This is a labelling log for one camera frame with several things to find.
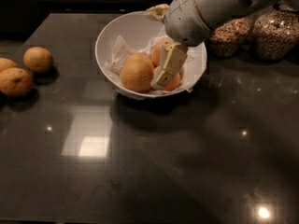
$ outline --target bowl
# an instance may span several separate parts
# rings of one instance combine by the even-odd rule
[[[126,42],[131,50],[144,51],[155,37],[166,37],[164,25],[158,21],[150,21],[144,17],[142,11],[132,12],[118,17],[111,21],[99,34],[95,42],[95,58],[100,70],[105,77],[116,87],[116,91],[127,97],[143,100],[152,98],[162,98],[174,95],[183,91],[192,91],[192,87],[197,83],[206,70],[206,47],[202,43],[197,47],[189,48],[188,58],[181,68],[181,85],[174,91],[162,93],[149,92],[138,93],[125,89],[120,83],[116,74],[107,69],[113,62],[115,44],[120,38]]]

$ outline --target orange fruit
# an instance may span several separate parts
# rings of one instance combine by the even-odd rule
[[[23,62],[30,71],[38,74],[49,72],[54,63],[51,53],[41,47],[32,47],[26,50]]]
[[[33,86],[31,75],[19,67],[8,68],[0,73],[0,91],[9,97],[23,97]]]
[[[0,58],[0,73],[11,67],[18,67],[18,65],[8,58]]]
[[[173,41],[170,38],[166,38],[156,44],[156,46],[153,48],[151,53],[151,59],[155,66],[159,66],[160,63],[160,50],[162,47],[170,47],[173,44]]]
[[[143,60],[144,62],[146,62],[149,67],[153,70],[155,68],[153,61],[151,60],[151,58],[145,54],[145,53],[141,53],[141,52],[135,52],[133,53],[131,56],[128,57],[127,62],[131,61],[131,60]]]
[[[159,67],[156,67],[153,71],[153,73],[157,72]],[[164,87],[161,88],[160,91],[173,91],[180,85],[180,74],[177,72],[177,74],[174,76],[174,78]]]
[[[132,59],[126,62],[121,73],[121,84],[130,91],[145,93],[150,91],[153,70],[144,60]]]

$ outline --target glass jar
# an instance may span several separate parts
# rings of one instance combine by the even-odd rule
[[[209,52],[220,58],[234,56],[248,37],[251,25],[252,19],[250,17],[224,23],[208,39]]]
[[[299,41],[299,11],[285,1],[273,5],[271,11],[254,23],[250,50],[262,60],[285,57]]]

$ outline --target white object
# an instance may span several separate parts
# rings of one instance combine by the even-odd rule
[[[181,85],[174,91],[138,93],[127,90],[120,83],[117,72],[109,69],[110,65],[115,62],[115,56],[120,57],[120,53],[115,54],[116,47],[118,50],[121,50],[123,59],[127,58],[129,52],[132,53],[134,51],[143,51],[150,55],[153,46],[159,41],[156,38],[157,36],[166,36],[164,25],[157,21],[148,20],[142,11],[120,16],[101,31],[95,43],[95,58],[103,74],[117,88],[117,92],[136,100],[142,100],[166,97],[183,91],[192,91],[192,87],[206,70],[206,47],[204,43],[188,50],[188,58],[181,70]],[[126,48],[125,52],[123,49],[120,49],[120,43],[116,44],[119,40],[125,41],[125,44],[123,44],[123,47]]]

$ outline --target nuts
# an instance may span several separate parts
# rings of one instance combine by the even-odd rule
[[[221,58],[232,57],[244,43],[250,27],[251,20],[248,17],[224,23],[209,38],[209,51]]]
[[[262,60],[282,59],[299,41],[298,15],[290,7],[282,9],[283,5],[274,5],[254,23],[250,49]]]

